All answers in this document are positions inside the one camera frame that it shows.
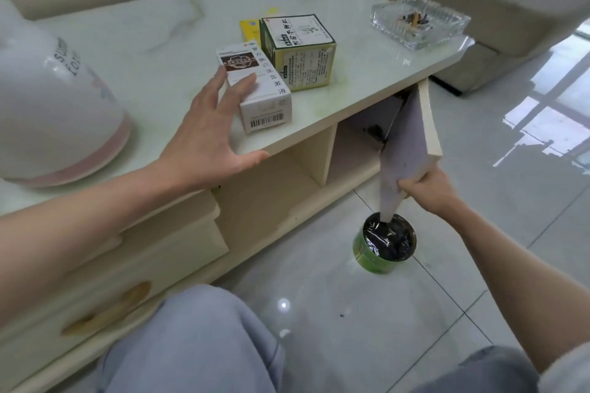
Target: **sleeve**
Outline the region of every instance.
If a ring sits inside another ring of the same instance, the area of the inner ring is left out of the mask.
[[[539,381],[539,393],[590,391],[590,342],[556,360]]]

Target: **barcode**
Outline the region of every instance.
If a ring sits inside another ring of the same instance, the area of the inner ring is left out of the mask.
[[[250,128],[257,128],[258,126],[264,126],[269,123],[281,121],[283,118],[285,117],[281,112],[279,114],[267,115],[266,117],[257,118],[256,120],[250,120]]]

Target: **pink stripe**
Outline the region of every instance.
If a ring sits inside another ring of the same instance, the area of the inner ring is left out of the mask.
[[[51,187],[62,185],[82,179],[87,175],[98,171],[100,168],[109,163],[123,149],[131,133],[131,119],[127,112],[123,116],[121,124],[115,133],[109,138],[104,145],[94,151],[80,162],[68,166],[67,168],[56,171],[55,173],[45,174],[32,179],[6,179],[9,182],[23,185],[29,188]]]

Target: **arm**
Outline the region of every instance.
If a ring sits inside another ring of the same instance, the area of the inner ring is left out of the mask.
[[[433,169],[399,187],[461,235],[494,300],[539,372],[590,341],[590,291],[519,246],[470,209]]]
[[[218,105],[224,81],[220,67],[152,164],[0,217],[0,326],[107,238],[150,211],[217,185],[269,156],[265,151],[238,156],[230,149],[234,114],[255,77],[230,87]]]

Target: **forearm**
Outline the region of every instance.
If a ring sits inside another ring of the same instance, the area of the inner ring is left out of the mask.
[[[462,201],[453,202],[441,216],[461,235],[539,372],[590,341],[590,292],[584,286],[516,244]]]
[[[0,218],[0,325],[101,243],[183,193],[155,166]]]

